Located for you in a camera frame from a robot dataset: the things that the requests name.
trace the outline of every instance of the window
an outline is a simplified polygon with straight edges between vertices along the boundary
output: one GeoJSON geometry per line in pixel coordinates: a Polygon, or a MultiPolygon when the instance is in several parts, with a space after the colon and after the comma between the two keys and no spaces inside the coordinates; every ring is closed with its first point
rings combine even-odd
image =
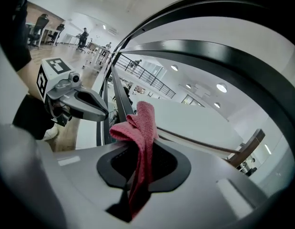
{"type": "Polygon", "coordinates": [[[198,105],[198,106],[204,107],[200,102],[193,99],[190,95],[187,95],[181,103],[182,104],[190,104],[190,105],[198,105]]]}

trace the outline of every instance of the black trousers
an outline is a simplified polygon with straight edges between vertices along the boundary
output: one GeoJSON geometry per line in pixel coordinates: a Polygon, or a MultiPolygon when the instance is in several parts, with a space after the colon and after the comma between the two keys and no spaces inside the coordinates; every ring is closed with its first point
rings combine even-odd
{"type": "Polygon", "coordinates": [[[52,116],[46,111],[44,103],[37,98],[26,95],[13,121],[13,124],[41,140],[48,129],[54,126],[52,116]]]}
{"type": "Polygon", "coordinates": [[[80,38],[78,48],[83,48],[86,45],[87,38],[80,38]]]}

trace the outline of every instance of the robotic arm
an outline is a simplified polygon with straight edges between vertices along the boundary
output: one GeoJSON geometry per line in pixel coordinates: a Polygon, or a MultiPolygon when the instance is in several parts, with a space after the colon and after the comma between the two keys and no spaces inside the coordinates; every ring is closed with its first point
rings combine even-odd
{"type": "Polygon", "coordinates": [[[65,126],[71,118],[100,122],[108,117],[103,99],[82,85],[80,75],[61,58],[42,59],[36,81],[53,121],[65,126]]]}

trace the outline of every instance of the handrail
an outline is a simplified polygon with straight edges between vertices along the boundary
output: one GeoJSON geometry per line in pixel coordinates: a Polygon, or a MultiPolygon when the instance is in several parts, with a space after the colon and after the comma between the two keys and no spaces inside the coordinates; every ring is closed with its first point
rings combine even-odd
{"type": "Polygon", "coordinates": [[[189,142],[192,142],[192,143],[195,143],[195,144],[198,144],[198,145],[202,145],[202,146],[205,146],[205,147],[208,147],[208,148],[212,148],[212,149],[216,149],[216,150],[219,150],[219,151],[228,152],[228,153],[232,153],[232,154],[240,154],[241,153],[240,151],[237,151],[237,150],[224,148],[224,147],[218,147],[218,146],[215,146],[215,145],[212,145],[212,144],[199,142],[199,141],[193,140],[191,138],[188,138],[188,137],[185,137],[185,136],[170,132],[170,131],[165,130],[165,129],[160,128],[160,127],[157,127],[157,129],[159,129],[161,131],[164,131],[164,132],[167,132],[168,134],[171,134],[171,135],[173,135],[175,137],[178,137],[178,138],[184,139],[186,141],[189,141],[189,142]]]}
{"type": "MultiPolygon", "coordinates": [[[[265,133],[262,131],[262,129],[257,129],[255,131],[255,133],[252,135],[252,137],[249,139],[249,141],[242,145],[242,147],[240,148],[240,150],[232,150],[232,149],[228,149],[228,148],[223,148],[223,147],[218,147],[218,146],[214,146],[211,144],[206,144],[203,142],[199,142],[196,140],[193,140],[191,138],[170,132],[168,130],[165,130],[163,128],[157,127],[157,129],[164,131],[168,134],[171,134],[175,137],[181,138],[183,140],[201,145],[201,146],[205,146],[208,148],[212,148],[218,151],[223,151],[223,152],[228,152],[228,153],[232,153],[234,154],[230,159],[225,159],[227,162],[229,162],[232,166],[234,167],[238,167],[242,162],[244,162],[252,153],[253,151],[259,146],[259,144],[261,143],[261,141],[263,140],[263,138],[265,137],[265,133]]],[[[169,138],[162,136],[161,134],[159,135],[159,137],[170,141],[169,138]]]]}

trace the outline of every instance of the table leg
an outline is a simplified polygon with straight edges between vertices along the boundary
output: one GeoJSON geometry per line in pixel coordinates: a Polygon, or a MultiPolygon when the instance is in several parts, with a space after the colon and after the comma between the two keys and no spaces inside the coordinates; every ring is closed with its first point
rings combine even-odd
{"type": "Polygon", "coordinates": [[[57,41],[58,36],[59,36],[59,33],[57,33],[57,35],[56,35],[56,37],[55,37],[55,40],[54,40],[54,46],[55,46],[55,44],[56,44],[56,41],[57,41]]]}
{"type": "Polygon", "coordinates": [[[47,38],[48,38],[49,32],[50,32],[50,31],[48,30],[47,35],[46,35],[46,37],[44,38],[44,43],[46,43],[46,41],[47,41],[47,38]]]}
{"type": "Polygon", "coordinates": [[[98,50],[99,55],[96,57],[96,61],[95,61],[95,63],[94,63],[94,66],[96,66],[96,65],[99,63],[99,60],[100,60],[101,55],[102,55],[102,52],[103,52],[103,50],[100,48],[100,49],[98,50]]]}
{"type": "Polygon", "coordinates": [[[71,42],[71,40],[72,40],[72,36],[70,36],[70,41],[69,41],[69,43],[68,43],[68,47],[70,47],[70,42],[71,42]]]}
{"type": "Polygon", "coordinates": [[[43,36],[43,34],[44,34],[44,31],[45,31],[45,29],[43,28],[43,30],[42,30],[42,32],[41,32],[41,37],[40,37],[39,42],[38,42],[38,47],[41,46],[41,39],[42,39],[42,36],[43,36]]]}

